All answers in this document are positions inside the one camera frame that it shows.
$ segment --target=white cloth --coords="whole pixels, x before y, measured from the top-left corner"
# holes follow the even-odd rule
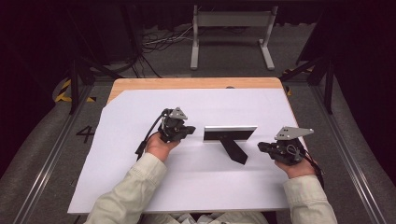
[[[165,173],[165,165],[155,156],[145,153],[113,190],[98,198],[86,223],[137,223]],[[284,189],[290,204],[291,220],[294,224],[337,223],[326,194],[314,175],[290,179],[284,184]],[[212,214],[200,217],[197,222],[190,214],[145,215],[142,223],[268,224],[260,212]]]

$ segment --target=person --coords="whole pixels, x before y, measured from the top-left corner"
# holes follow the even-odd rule
[[[87,217],[86,224],[91,223],[126,223],[126,224],[193,224],[193,223],[253,223],[267,224],[260,212],[228,212],[201,216],[197,222],[190,214],[141,214],[158,188],[166,173],[164,162],[170,151],[179,142],[165,143],[159,133],[148,140],[146,153],[137,161],[124,179],[109,193],[100,196]],[[284,190],[290,205],[293,224],[299,223],[337,223],[334,211],[327,201],[321,185],[315,176],[311,164],[302,162],[288,166],[276,161],[276,165],[286,172],[289,180]]]

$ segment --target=metal bracket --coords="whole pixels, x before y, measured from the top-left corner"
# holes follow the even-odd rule
[[[291,140],[301,136],[309,135],[314,133],[313,129],[302,129],[293,127],[283,127],[279,133],[275,136],[275,140]]]
[[[171,118],[171,119],[187,119],[187,116],[180,109],[180,107],[176,107],[176,109],[172,110],[171,114],[169,115],[169,118]]]

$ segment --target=metal frame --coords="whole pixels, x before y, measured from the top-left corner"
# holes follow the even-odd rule
[[[378,204],[375,201],[373,193],[370,191],[367,179],[361,170],[358,162],[355,160],[354,156],[350,152],[347,143],[341,135],[341,130],[337,125],[337,121],[332,115],[327,113],[326,106],[322,103],[323,94],[319,87],[311,86],[311,91],[315,96],[315,99],[320,106],[321,112],[324,115],[327,124],[332,130],[332,135],[334,137],[335,144],[337,145],[338,153],[349,172],[353,184],[355,185],[356,191],[361,196],[361,201],[366,208],[367,214],[369,215],[372,223],[387,223]]]
[[[93,86],[84,87],[84,89],[82,90],[82,94],[80,95],[79,98],[80,102],[85,102],[87,100],[92,88]],[[35,209],[35,205],[37,204],[44,188],[46,187],[48,181],[50,180],[50,176],[55,168],[56,162],[59,160],[62,151],[64,149],[64,145],[66,143],[67,137],[74,123],[76,122],[78,114],[83,106],[84,103],[78,104],[75,113],[73,113],[67,118],[64,127],[62,128],[61,133],[59,134],[58,139],[55,142],[55,145],[53,146],[49,156],[47,157],[47,160],[45,161],[43,167],[38,173],[37,178],[35,179],[35,183],[31,187],[30,192],[27,195],[19,213],[15,217],[13,222],[14,224],[27,223],[30,215],[32,215],[33,210]]]
[[[266,26],[264,39],[259,39],[262,56],[268,70],[274,70],[275,66],[268,50],[268,41],[276,18],[277,7],[272,7],[271,11],[253,12],[218,12],[218,11],[198,11],[198,6],[194,6],[193,11],[193,41],[191,52],[191,70],[198,69],[199,39],[198,27],[200,26]]]

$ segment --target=sleeve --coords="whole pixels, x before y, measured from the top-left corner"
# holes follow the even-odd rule
[[[315,175],[290,179],[283,187],[290,205],[293,224],[337,223],[332,206]]]
[[[86,223],[137,223],[165,173],[165,165],[145,153],[113,190],[96,200]]]

